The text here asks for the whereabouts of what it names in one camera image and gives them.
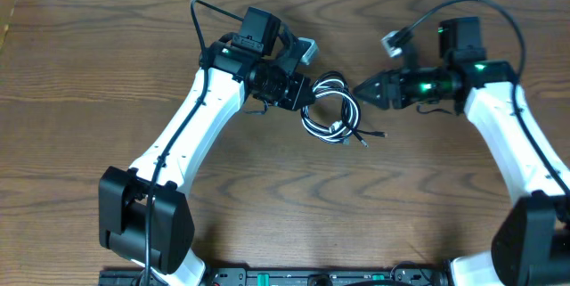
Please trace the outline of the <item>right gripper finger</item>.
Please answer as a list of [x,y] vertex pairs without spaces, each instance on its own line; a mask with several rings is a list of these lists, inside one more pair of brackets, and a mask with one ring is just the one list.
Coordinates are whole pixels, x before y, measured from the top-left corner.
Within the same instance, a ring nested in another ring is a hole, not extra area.
[[390,109],[389,99],[382,93],[376,90],[356,92],[355,97],[368,104],[372,104],[381,110]]
[[372,77],[366,79],[353,90],[354,94],[383,94],[389,80],[389,70],[382,70]]

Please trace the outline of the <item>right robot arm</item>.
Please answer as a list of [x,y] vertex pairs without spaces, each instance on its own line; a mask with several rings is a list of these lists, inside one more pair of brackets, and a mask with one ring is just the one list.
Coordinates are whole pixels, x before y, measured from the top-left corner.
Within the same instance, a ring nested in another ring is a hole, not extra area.
[[489,61],[477,17],[444,20],[438,29],[442,66],[420,67],[402,31],[382,44],[403,66],[354,89],[382,110],[452,100],[484,138],[513,208],[491,248],[449,264],[451,285],[554,285],[569,281],[569,169],[533,118],[507,61]]

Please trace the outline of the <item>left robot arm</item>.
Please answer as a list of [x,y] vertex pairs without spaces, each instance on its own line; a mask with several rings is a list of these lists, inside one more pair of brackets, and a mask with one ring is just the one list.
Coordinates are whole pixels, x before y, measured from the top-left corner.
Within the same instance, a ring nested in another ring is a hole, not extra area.
[[192,183],[247,98],[292,111],[314,103],[297,67],[311,63],[316,42],[257,8],[240,23],[239,31],[201,47],[191,90],[152,146],[128,169],[110,167],[100,179],[100,244],[142,266],[135,285],[200,284],[206,265],[191,250]]

